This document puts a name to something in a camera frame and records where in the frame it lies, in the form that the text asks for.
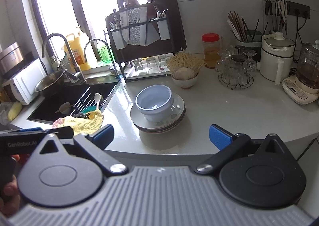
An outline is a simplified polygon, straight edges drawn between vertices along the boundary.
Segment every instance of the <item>white spoon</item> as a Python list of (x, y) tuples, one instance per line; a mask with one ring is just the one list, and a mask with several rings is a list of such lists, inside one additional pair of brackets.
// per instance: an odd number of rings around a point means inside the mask
[(101, 101), (101, 95), (99, 93), (95, 93), (94, 101), (96, 102), (96, 110), (99, 109), (99, 102)]

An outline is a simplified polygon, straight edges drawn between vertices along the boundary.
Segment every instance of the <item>green dish soap bottle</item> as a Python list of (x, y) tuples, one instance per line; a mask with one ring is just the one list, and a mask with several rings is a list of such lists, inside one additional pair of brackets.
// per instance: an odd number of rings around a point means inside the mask
[(100, 57), (105, 64), (110, 64), (111, 58), (110, 58), (110, 52), (108, 51), (106, 45), (102, 43), (101, 41), (97, 41), (97, 48), (98, 48), (98, 53), (100, 54)]

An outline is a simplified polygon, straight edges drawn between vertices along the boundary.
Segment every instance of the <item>stack of plates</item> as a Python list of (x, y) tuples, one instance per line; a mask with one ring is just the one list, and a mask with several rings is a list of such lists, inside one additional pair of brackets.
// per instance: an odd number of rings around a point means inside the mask
[(136, 128), (140, 131), (152, 134), (161, 134), (175, 128), (184, 118), (186, 108), (183, 99), (173, 93), (174, 104), (172, 107), (172, 114), (158, 123), (146, 120), (144, 115), (138, 110), (134, 104), (131, 109), (131, 119)]

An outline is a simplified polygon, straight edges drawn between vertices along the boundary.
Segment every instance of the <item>logo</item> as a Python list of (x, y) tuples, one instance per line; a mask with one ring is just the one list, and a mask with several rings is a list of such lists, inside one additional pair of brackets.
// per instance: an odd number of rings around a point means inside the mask
[(26, 146), (34, 146), (34, 145), (37, 145), (36, 141), (8, 143), (8, 148), (26, 147)]

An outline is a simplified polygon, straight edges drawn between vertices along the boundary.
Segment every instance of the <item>black sink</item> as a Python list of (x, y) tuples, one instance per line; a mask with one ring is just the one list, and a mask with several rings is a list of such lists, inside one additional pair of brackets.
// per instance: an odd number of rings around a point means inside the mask
[[(100, 110), (103, 112), (107, 106), (107, 99), (110, 97), (116, 84), (117, 82), (64, 86), (61, 91), (54, 96), (45, 98), (38, 108), (29, 116), (28, 120), (53, 124), (53, 122), (60, 117), (70, 116), (83, 111), (88, 106), (94, 106), (95, 93), (99, 93), (103, 97), (103, 100), (100, 102)], [(71, 114), (63, 115), (60, 112), (56, 113), (59, 107), (65, 102), (74, 105), (71, 107)]]

